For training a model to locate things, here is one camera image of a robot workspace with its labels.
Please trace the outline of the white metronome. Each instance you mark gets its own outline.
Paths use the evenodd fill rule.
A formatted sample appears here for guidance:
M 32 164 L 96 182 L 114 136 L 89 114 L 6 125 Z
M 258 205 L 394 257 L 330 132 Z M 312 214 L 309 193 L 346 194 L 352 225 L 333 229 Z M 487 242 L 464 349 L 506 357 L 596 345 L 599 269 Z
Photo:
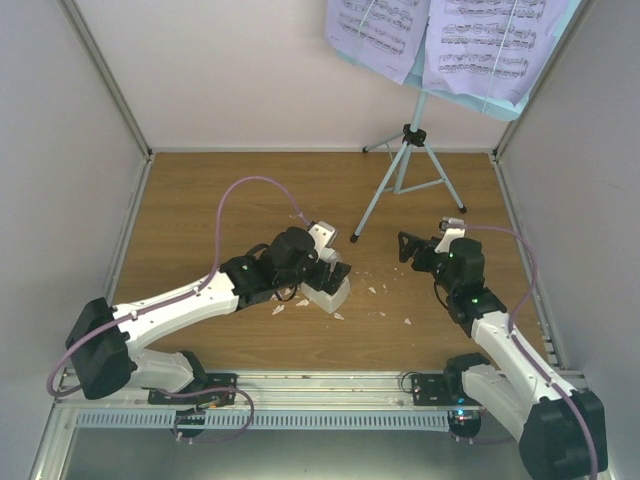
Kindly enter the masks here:
M 346 301 L 351 284 L 348 278 L 344 279 L 334 294 L 317 291 L 306 283 L 301 284 L 302 294 L 311 302 L 328 314 L 335 313 Z

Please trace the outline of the clear metronome cover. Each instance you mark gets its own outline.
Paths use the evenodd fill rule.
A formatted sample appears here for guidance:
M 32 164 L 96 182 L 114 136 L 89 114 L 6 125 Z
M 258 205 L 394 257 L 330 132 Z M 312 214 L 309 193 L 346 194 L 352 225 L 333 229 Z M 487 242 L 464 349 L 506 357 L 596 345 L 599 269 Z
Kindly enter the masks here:
M 328 259 L 327 259 L 327 263 L 330 265 L 330 271 L 333 272 L 336 268 L 336 266 L 342 261 L 342 256 L 339 252 L 337 251 L 333 251 Z

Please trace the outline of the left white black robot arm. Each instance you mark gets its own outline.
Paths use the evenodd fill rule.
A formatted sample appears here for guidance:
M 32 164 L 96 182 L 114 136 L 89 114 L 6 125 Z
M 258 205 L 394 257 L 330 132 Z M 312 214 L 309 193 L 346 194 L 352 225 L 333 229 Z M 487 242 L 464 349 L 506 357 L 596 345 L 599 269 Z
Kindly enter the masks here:
M 233 257 L 207 276 L 146 300 L 111 306 L 103 297 L 81 311 L 65 347 L 88 400 L 125 387 L 166 391 L 185 404 L 203 398 L 206 374 L 190 351 L 167 354 L 150 344 L 202 320 L 230 315 L 283 290 L 302 293 L 334 313 L 350 293 L 351 267 L 331 246 L 335 230 L 319 222 L 290 227 L 269 243 Z

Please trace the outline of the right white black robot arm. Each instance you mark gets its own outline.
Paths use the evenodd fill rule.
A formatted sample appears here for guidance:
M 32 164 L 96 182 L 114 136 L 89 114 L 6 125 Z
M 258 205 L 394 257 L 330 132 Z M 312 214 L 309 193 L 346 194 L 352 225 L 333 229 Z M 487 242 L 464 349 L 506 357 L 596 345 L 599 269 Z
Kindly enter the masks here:
M 601 400 L 565 380 L 519 332 L 515 313 L 486 286 L 482 245 L 466 230 L 445 220 L 439 237 L 398 235 L 400 262 L 432 275 L 452 321 L 483 350 L 448 361 L 444 396 L 486 409 L 517 442 L 531 478 L 597 478 L 608 467 Z

